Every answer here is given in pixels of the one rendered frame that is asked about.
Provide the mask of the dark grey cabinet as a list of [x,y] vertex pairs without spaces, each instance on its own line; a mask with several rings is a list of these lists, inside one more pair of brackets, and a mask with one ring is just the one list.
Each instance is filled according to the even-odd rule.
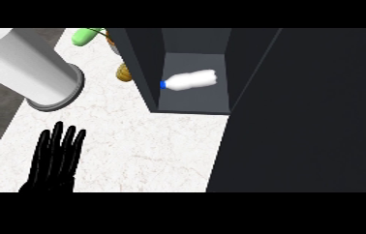
[[[232,113],[278,28],[113,28],[110,35],[154,113]],[[172,91],[161,82],[181,73],[213,70],[217,83]]]

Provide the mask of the dark grey cabinet door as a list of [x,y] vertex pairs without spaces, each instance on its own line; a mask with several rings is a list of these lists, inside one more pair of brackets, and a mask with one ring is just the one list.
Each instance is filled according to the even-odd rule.
[[210,191],[366,191],[366,28],[287,29],[228,119]]

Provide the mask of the tan round fruit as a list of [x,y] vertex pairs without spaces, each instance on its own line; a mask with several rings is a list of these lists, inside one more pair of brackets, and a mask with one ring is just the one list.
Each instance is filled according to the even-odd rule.
[[116,77],[119,80],[129,82],[132,80],[132,73],[126,64],[122,64],[117,68]]

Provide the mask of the green vegetable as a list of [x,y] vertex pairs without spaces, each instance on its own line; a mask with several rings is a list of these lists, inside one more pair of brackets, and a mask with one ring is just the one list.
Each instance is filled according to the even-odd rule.
[[104,28],[80,28],[71,36],[71,42],[77,46],[86,46],[98,35],[105,36]]

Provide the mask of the white water bottle blue cap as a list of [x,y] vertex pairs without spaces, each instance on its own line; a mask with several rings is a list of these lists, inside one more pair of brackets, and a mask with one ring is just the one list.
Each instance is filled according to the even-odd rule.
[[173,75],[167,80],[160,82],[161,89],[184,91],[194,88],[203,88],[217,83],[216,70],[200,70],[192,73]]

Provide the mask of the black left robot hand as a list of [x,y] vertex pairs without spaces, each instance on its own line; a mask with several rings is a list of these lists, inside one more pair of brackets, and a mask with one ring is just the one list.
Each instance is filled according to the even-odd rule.
[[70,126],[64,131],[60,121],[39,136],[27,181],[20,189],[26,193],[70,193],[82,155],[86,130]]

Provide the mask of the pale grey cylinder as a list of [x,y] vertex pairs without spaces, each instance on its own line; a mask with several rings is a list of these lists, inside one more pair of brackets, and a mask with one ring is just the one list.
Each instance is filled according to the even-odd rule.
[[82,69],[29,28],[0,28],[0,83],[45,112],[67,107],[82,93]]

